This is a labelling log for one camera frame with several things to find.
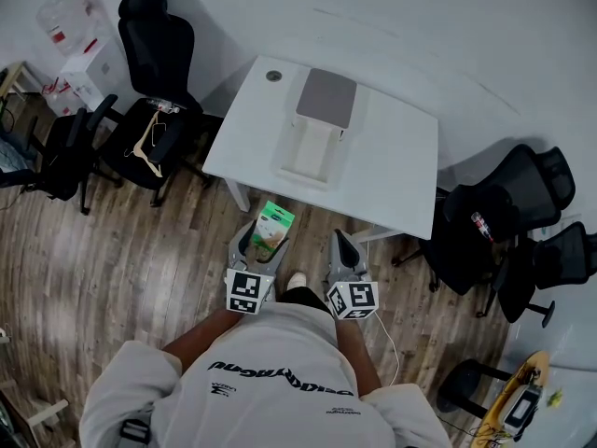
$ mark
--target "wooden hanger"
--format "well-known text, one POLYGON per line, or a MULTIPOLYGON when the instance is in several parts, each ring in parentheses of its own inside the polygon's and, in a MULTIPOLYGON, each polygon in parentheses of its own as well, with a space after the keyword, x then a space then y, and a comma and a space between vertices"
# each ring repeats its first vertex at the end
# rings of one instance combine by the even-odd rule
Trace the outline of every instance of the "wooden hanger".
POLYGON ((143 161, 145 161, 147 163, 147 166, 149 166, 149 169, 151 169, 151 171, 153 171, 153 173, 157 177, 163 177, 161 175, 160 165, 158 164, 158 167, 156 167, 155 164, 153 162, 151 162, 147 158, 147 155, 141 149, 141 146, 143 145, 143 143, 147 139, 147 135, 149 134, 149 130, 151 130, 153 128, 154 124, 158 123, 158 114, 159 114, 159 112, 160 111, 158 110, 158 111, 156 111, 154 113, 153 117, 151 118, 151 121, 149 121, 149 124, 147 125, 146 131, 143 133, 143 136, 141 136, 141 139, 139 141, 137 141, 137 143, 132 148, 132 154, 134 154, 136 157, 141 158, 143 161))

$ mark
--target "white table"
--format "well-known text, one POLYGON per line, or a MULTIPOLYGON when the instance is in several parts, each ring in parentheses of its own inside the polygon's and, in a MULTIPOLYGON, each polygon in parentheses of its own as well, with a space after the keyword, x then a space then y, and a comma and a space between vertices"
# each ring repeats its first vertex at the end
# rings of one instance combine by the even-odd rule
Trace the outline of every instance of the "white table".
POLYGON ((25 101, 25 89, 19 83, 19 78, 24 78, 30 88, 35 89, 36 92, 42 91, 42 84, 36 77, 27 69, 25 62, 16 62, 10 64, 8 67, 8 74, 2 84, 0 85, 0 97, 6 98, 8 93, 13 90, 19 98, 25 101))
POLYGON ((429 239, 437 183, 437 119, 358 85, 338 184, 328 190, 280 177, 272 159, 295 115, 310 68, 259 56, 219 129, 203 171, 226 180, 243 211, 247 187, 371 222, 360 242, 405 232, 429 239), (277 70, 280 81, 266 73, 277 70))

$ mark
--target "chair headrest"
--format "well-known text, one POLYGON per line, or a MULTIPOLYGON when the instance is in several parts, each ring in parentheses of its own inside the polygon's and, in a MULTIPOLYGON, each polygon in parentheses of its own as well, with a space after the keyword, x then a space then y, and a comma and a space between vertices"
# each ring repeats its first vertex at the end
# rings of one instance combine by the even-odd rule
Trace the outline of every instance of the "chair headrest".
POLYGON ((168 0, 122 0, 118 7, 118 14, 124 20, 168 19, 168 0))

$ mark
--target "white cable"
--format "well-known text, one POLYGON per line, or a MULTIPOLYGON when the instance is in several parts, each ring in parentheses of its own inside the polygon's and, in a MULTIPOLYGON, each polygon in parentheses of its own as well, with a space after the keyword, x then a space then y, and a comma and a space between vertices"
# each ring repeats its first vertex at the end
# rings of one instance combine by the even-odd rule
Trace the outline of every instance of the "white cable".
MULTIPOLYGON (((368 260, 369 260, 369 241, 367 241, 367 263, 368 263, 368 260)), ((388 385, 388 386, 391 386, 396 381, 396 377, 398 376, 398 371, 400 370, 400 358, 398 358, 398 352, 396 350, 396 344, 394 343, 394 340, 392 339, 392 337, 390 336, 390 334, 388 333, 388 331, 385 329, 385 325, 383 324, 382 320, 380 319, 380 316, 377 315, 377 312, 375 313, 375 316, 380 321, 380 324, 382 324, 383 331, 388 336, 388 339, 390 339, 390 342, 392 343, 392 346, 394 347, 394 355, 396 356, 396 373, 394 374, 394 378, 392 379, 392 382, 390 382, 390 384, 388 385)))
POLYGON ((385 325, 383 324, 382 320, 380 319, 380 316, 377 315, 377 312, 375 313, 375 316, 380 321, 380 324, 382 324, 383 331, 388 336, 388 339, 390 339, 390 342, 392 343, 392 346, 394 347, 394 355, 396 356, 396 373, 394 374, 394 378, 392 379, 392 382, 390 382, 390 384, 388 385, 388 386, 391 386, 396 381, 396 377, 398 376, 398 371, 400 370, 400 358, 398 358, 398 352, 396 351, 396 344, 394 343, 394 340, 392 340, 392 337, 390 337, 390 334, 388 333, 388 331, 385 329, 385 325))

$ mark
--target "white tray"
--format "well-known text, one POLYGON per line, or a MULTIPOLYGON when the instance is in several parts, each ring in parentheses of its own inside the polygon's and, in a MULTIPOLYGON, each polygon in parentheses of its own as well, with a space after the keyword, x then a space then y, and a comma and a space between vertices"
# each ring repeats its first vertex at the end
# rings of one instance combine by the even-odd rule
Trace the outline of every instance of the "white tray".
POLYGON ((283 177, 327 189, 339 142, 340 130, 296 115, 282 132, 274 169, 283 177))

